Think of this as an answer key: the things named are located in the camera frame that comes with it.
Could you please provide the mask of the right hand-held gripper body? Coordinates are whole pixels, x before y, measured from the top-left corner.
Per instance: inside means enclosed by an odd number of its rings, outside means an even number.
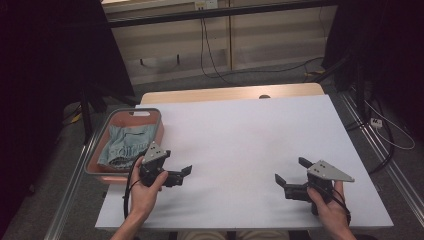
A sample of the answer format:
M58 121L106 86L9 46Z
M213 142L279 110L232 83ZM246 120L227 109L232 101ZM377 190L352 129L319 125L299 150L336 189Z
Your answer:
M354 182L355 179L353 177L324 160L319 160L313 163L310 168L306 169L306 176L307 182L301 185L288 184L286 182L285 187L282 187L286 199L310 202L312 204L311 212L313 215L317 216L317 206L307 193L307 189L312 187L321 195L325 203L334 200L345 210L347 215L350 215L350 211L345 202L334 196L336 190L333 187L333 182Z

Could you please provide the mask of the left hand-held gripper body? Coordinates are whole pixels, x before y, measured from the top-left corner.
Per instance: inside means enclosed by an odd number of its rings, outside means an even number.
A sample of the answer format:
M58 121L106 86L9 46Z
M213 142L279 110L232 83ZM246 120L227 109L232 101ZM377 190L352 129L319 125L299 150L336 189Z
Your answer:
M150 187L160 173L164 171L163 165L165 150L163 150L156 142L152 142L143 156L141 166L139 168L139 176L144 186ZM169 171L168 177L163 183L165 187L181 186L184 177L180 172Z

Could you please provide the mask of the light blue denim shorts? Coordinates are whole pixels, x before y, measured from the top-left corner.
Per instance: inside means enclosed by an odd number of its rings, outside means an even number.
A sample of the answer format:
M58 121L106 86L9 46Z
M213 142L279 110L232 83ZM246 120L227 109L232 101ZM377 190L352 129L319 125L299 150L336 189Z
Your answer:
M109 140L103 147L97 163L117 170L129 169L136 157L154 140L156 125L136 127L109 126Z

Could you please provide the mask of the black metal stand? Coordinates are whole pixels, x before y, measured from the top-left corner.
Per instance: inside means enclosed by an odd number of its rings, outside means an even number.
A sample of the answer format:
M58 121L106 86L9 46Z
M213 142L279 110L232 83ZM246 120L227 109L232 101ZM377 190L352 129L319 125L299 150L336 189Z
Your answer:
M334 76L335 86L338 91L346 91L355 86L355 103L359 115L365 117L365 80L364 68L359 53L348 51L340 60L330 66L323 74L312 80L321 83L330 76Z
M105 112L107 110L107 104L103 99L104 96L112 97L128 106L135 106L137 104L135 100L127 96L119 95L104 86L93 83L83 85L80 91L80 104L84 125L85 144L88 143L93 135L90 107L93 107L95 111Z

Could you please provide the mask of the aluminium floor rail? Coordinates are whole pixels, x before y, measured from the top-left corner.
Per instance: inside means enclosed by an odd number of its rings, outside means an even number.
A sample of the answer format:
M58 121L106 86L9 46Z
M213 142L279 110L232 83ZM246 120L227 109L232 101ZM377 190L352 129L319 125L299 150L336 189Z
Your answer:
M365 101L366 110L370 111L371 115L376 115L377 119L381 119L383 122L382 128L374 128L370 125L370 120L366 122L365 119L359 115L356 109L356 103L349 94L340 93L339 97L342 99L347 110L354 119L354 122L349 125L347 129L349 131L359 129L379 159L379 163L371 168L369 174L376 175L377 173L386 171L417 220L424 227L424 198L421 197L419 191L407 179L405 173L395 162L394 158L396 149L405 151L406 153L412 152L416 148L415 140L397 124L387 118L382 113L382 109L379 106L374 107L368 101ZM402 136L407 137L411 141L411 146L405 147L396 144L391 126L400 131Z
M91 137L86 138L84 140L84 144L79 155L77 164L75 166L75 169L73 170L71 179L67 184L66 191L61 198L59 207L57 208L53 220L49 225L44 240L60 240L69 213L73 206L76 197L76 192L79 188L81 178L84 173L85 162L88 157L88 154L92 149L94 138L95 136L92 135Z

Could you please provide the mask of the pink basket with grey rim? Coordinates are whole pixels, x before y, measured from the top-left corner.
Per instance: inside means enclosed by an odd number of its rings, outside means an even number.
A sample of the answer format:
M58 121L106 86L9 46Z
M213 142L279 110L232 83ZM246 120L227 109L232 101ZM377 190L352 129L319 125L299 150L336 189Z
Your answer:
M156 142L160 145L164 134L164 126L162 123L161 113L158 109L138 108L118 109L113 111L108 116L101 129L94 135L95 138L93 146L85 162L85 172L96 177L99 181L105 184L126 184L128 174L131 172L131 167L125 170L117 170L97 163L103 147L109 140L109 126L136 127L147 124L156 125L154 140L152 142ZM140 153L136 157L135 161L140 156L144 155L147 149Z

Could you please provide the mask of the black curtain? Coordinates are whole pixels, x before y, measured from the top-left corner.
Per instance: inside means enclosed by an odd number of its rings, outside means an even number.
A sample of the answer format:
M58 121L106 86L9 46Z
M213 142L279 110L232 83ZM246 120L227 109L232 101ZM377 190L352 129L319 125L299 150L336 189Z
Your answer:
M0 0L0 235L52 154L65 106L133 93L102 0Z
M424 141L424 0L340 0L322 66L348 54Z

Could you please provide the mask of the person's right hand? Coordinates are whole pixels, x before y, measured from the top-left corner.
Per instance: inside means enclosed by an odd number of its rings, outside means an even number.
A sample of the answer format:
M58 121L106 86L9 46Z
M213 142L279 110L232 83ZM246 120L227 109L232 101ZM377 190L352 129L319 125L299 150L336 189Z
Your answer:
M334 200L325 203L321 195L312 187L307 189L311 200L316 204L318 215L324 228L333 235L340 235L349 229L345 210Z

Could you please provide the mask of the person's left hand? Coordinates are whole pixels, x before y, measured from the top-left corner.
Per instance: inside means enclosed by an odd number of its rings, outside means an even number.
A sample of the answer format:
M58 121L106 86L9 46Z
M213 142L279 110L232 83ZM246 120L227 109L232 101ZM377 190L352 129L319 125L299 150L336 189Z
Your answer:
M145 221L152 212L158 192L162 189L162 184L168 177L168 172L164 171L159 174L154 183L148 187L141 183L139 176L140 164L137 163L133 169L130 180L130 218L136 218L139 221Z

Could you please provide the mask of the wooden table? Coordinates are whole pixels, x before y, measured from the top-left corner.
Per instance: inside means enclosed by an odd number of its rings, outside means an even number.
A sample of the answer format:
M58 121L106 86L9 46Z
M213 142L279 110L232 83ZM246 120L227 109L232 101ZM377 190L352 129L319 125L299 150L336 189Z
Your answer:
M259 99L260 95L271 98L316 96L324 95L324 90L318 83L297 83L150 92L143 95L141 104Z

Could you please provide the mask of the black horizontal bar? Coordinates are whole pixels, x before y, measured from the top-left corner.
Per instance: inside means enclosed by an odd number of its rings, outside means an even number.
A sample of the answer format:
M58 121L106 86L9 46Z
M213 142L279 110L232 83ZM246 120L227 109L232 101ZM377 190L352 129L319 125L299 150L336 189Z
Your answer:
M339 2L340 0L294 0L283 3L226 7L212 10L196 10L182 13L171 13L145 17L118 18L117 20L109 20L108 26L110 28L120 28L138 25L188 21L196 19L309 9L317 7L337 6Z

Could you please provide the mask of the white table cover sheet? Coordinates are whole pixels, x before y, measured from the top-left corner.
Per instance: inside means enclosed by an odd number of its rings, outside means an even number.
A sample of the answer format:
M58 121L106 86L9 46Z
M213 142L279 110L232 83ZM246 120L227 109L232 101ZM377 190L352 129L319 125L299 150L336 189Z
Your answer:
M325 160L353 177L344 186L351 225L393 222L326 95L161 104L164 167L192 172L166 188L149 230L317 229L307 202L288 200L274 180L306 182L298 160Z

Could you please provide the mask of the white wall socket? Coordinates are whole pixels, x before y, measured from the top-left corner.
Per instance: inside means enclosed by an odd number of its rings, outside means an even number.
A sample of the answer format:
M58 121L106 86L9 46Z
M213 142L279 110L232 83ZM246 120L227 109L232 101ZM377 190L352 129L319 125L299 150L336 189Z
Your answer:
M196 10L217 9L218 0L195 0L194 6Z

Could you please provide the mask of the light wooden cabinet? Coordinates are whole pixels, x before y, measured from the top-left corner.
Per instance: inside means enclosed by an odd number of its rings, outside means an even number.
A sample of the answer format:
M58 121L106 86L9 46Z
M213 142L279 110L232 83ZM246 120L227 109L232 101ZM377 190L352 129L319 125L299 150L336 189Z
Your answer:
M134 85L324 53L336 6L114 28Z

